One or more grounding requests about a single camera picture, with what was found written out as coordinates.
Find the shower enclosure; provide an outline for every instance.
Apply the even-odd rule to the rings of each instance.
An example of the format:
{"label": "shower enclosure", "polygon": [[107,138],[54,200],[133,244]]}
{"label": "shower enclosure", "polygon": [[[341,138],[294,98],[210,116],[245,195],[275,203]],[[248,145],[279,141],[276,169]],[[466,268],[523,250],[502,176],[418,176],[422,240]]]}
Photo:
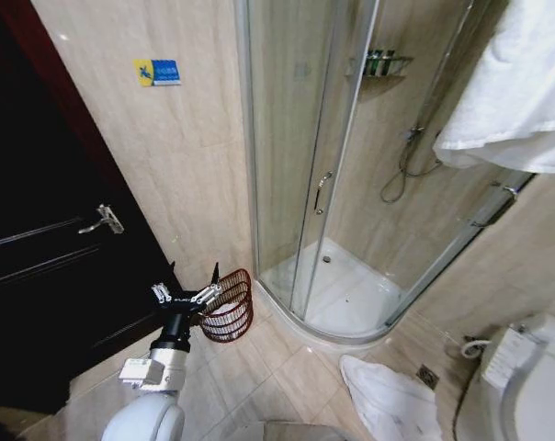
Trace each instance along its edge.
{"label": "shower enclosure", "polygon": [[369,343],[530,178],[432,151],[505,0],[235,4],[255,278],[307,331]]}

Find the white towel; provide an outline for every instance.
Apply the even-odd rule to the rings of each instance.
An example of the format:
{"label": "white towel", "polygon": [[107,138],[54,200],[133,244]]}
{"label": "white towel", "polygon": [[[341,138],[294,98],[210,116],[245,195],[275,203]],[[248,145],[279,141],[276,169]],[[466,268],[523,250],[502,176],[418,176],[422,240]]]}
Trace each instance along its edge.
{"label": "white towel", "polygon": [[460,168],[555,173],[555,0],[510,0],[434,150]]}
{"label": "white towel", "polygon": [[364,426],[378,441],[441,441],[435,393],[380,364],[352,356],[339,362]]}

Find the red wire basket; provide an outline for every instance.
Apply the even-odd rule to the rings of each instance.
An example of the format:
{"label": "red wire basket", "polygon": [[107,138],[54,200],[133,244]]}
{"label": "red wire basket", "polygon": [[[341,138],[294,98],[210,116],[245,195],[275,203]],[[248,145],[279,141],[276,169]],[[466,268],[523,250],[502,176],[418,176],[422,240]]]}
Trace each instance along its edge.
{"label": "red wire basket", "polygon": [[237,269],[219,280],[222,294],[200,315],[199,325],[212,341],[229,343],[243,335],[253,320],[251,278]]}

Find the bidet control panel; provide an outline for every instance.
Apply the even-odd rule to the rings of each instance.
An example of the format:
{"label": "bidet control panel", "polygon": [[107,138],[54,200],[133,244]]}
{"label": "bidet control panel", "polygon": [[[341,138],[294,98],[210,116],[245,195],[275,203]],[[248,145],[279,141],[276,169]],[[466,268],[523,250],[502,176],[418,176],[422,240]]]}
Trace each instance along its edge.
{"label": "bidet control panel", "polygon": [[536,344],[511,328],[506,328],[482,375],[497,389],[503,389],[515,370],[520,368],[535,350]]}

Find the towel on floor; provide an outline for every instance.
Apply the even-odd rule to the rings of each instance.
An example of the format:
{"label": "towel on floor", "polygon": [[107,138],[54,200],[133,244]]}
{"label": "towel on floor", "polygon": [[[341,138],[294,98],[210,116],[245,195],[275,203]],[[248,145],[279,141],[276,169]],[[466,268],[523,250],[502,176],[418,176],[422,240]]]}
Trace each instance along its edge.
{"label": "towel on floor", "polygon": [[378,441],[441,441],[435,393],[424,384],[352,356],[339,365],[359,418]]}

